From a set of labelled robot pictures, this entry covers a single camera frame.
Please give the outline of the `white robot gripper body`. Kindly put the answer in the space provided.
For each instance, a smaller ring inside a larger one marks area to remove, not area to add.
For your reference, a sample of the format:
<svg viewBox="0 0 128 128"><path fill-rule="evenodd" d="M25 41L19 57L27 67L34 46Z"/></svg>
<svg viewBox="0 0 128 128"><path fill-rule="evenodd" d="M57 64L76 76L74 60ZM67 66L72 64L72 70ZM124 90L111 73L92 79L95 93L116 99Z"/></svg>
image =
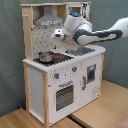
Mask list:
<svg viewBox="0 0 128 128"><path fill-rule="evenodd" d="M51 38L58 38L59 40L64 40L65 35L61 29L55 29L53 34L51 35Z"/></svg>

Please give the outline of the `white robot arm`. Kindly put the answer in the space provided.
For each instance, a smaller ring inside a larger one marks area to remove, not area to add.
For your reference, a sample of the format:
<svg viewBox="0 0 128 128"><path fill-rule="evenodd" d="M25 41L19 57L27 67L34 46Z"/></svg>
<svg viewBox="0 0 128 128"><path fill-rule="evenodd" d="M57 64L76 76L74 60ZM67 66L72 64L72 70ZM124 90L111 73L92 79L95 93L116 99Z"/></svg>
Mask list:
<svg viewBox="0 0 128 128"><path fill-rule="evenodd" d="M56 29L52 37L65 42L73 39L78 45L85 46L93 42L117 40L128 37L128 17L119 19L111 28L93 31L92 24L84 19L80 13L71 12L62 29Z"/></svg>

